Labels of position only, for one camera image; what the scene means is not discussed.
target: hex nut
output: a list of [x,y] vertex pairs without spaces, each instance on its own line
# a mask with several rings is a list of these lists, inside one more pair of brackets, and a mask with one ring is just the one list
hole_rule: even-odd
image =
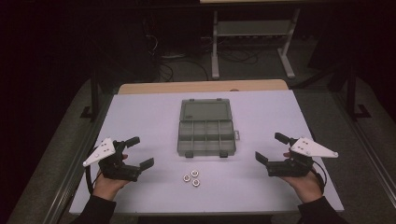
[[200,185],[199,179],[194,179],[192,181],[192,185],[195,186],[195,187],[198,187]]
[[190,179],[189,175],[184,175],[183,180],[184,180],[184,182],[189,182],[191,179]]
[[193,177],[197,177],[198,176],[198,171],[197,170],[193,170],[192,172],[191,172],[191,175],[193,176]]

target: table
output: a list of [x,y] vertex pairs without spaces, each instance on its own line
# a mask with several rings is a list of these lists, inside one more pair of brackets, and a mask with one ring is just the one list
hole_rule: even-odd
[[[310,136],[303,114],[292,91],[281,80],[268,81],[270,90],[275,84],[278,91],[257,91],[257,86],[247,91],[248,84],[266,83],[254,81],[219,81],[208,83],[208,92],[197,92],[192,87],[205,83],[132,84],[122,86],[107,112],[97,144],[105,137],[127,140],[140,137],[140,144],[127,148],[126,163],[154,158],[155,164],[143,172],[137,182],[124,187],[116,197],[116,213],[134,216],[157,215],[228,215],[274,214],[297,212],[300,200],[292,188],[277,177],[269,177],[265,167],[255,161],[259,151],[270,161],[283,161],[282,152],[287,146],[274,139],[280,132],[290,137]],[[139,92],[142,86],[151,86],[154,93]],[[181,86],[187,92],[181,92]],[[176,92],[168,87],[179,86]],[[177,131],[181,100],[230,99],[234,128],[240,132],[236,152],[229,158],[195,157],[186,159],[177,155]],[[324,167],[320,158],[315,158]],[[98,170],[92,166],[92,173]],[[192,170],[200,172],[201,185],[195,188],[185,183],[183,176]],[[344,210],[331,179],[325,195],[337,211]],[[83,176],[70,213],[79,214],[89,199]]]

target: human hand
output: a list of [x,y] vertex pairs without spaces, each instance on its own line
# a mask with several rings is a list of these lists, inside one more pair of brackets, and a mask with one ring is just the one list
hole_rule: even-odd
[[[122,156],[124,160],[128,158],[128,155]],[[122,189],[129,182],[131,182],[129,180],[105,178],[100,171],[98,172],[98,174],[99,176],[96,179],[92,195],[109,201],[113,201],[119,190]]]
[[[283,155],[285,157],[290,156],[289,152]],[[312,172],[309,172],[306,176],[281,176],[280,178],[288,182],[294,188],[297,196],[303,203],[310,203],[322,197],[319,181]]]

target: wire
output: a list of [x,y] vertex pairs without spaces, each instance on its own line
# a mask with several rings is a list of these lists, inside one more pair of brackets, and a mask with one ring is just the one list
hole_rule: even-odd
[[[218,54],[219,56],[228,62],[232,62],[232,63],[243,63],[243,64],[255,64],[259,61],[259,54],[262,52],[262,50],[259,50],[258,52],[253,52],[252,54],[250,54],[249,52],[246,52],[244,50],[238,50],[239,52],[245,53],[247,55],[246,58],[238,58],[235,55],[233,55],[232,53],[226,53],[224,51],[219,51]],[[248,60],[250,59],[254,59],[253,62],[247,63]]]
[[[213,39],[212,39],[212,37],[211,37],[211,36],[203,36],[203,37],[201,37],[201,38],[202,38],[202,39],[209,39],[209,40],[210,40],[209,43],[207,43],[207,44],[201,43],[201,44],[202,44],[201,49],[202,49],[204,52],[209,52],[209,51],[211,51],[212,48],[213,48]],[[226,42],[229,38],[230,38],[229,36],[223,37],[223,39],[222,39],[220,42],[218,42],[218,46],[221,46],[221,45],[222,45],[224,42]]]
[[324,171],[323,167],[319,163],[317,163],[316,161],[314,161],[314,163],[322,170],[322,172],[324,174],[324,186],[323,186],[323,188],[324,188],[324,187],[326,187],[326,184],[327,184],[326,172]]
[[91,166],[85,167],[85,180],[87,181],[87,188],[90,194],[93,193],[93,184],[91,179]]
[[[161,66],[164,66],[164,67],[168,68],[168,69],[170,70],[170,73],[167,73],[167,72],[163,71],[163,69],[161,68]],[[162,77],[162,78],[164,79],[165,82],[169,82],[169,81],[171,81],[171,80],[174,81],[173,75],[174,75],[174,71],[173,71],[173,69],[172,69],[169,65],[163,64],[163,63],[160,64],[160,78]]]
[[163,59],[178,59],[178,58],[184,58],[184,57],[186,57],[187,56],[187,54],[185,54],[185,53],[182,53],[182,54],[175,54],[175,55],[169,55],[169,56],[165,56],[165,55],[163,55],[163,56],[161,56]]
[[151,56],[154,56],[154,54],[155,54],[155,49],[158,47],[158,39],[157,39],[157,37],[155,37],[155,35],[146,35],[146,37],[148,37],[148,38],[153,38],[154,40],[155,40],[155,45],[154,45],[154,47],[152,48],[152,50],[150,51],[148,51],[148,53],[149,54],[151,54]]
[[101,174],[102,174],[102,171],[101,171],[101,172],[99,172],[99,174],[96,176],[95,180],[93,180],[93,182],[92,182],[92,185],[94,185],[94,184],[95,184],[96,180],[98,179],[99,175],[101,175]]
[[179,61],[179,60],[177,60],[177,61],[164,62],[164,63],[194,63],[194,64],[198,65],[199,67],[201,67],[202,70],[204,70],[205,76],[206,76],[206,81],[209,80],[209,75],[207,74],[206,69],[203,66],[201,66],[199,63],[196,63],[194,61],[188,61],[188,60]]

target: sleeve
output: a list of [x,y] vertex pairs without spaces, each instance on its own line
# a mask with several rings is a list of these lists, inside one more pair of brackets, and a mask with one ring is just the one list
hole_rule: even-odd
[[298,208],[304,224],[347,224],[343,218],[338,216],[324,196],[311,203],[301,204]]
[[115,202],[91,195],[84,210],[72,224],[108,224],[113,216],[115,208]]

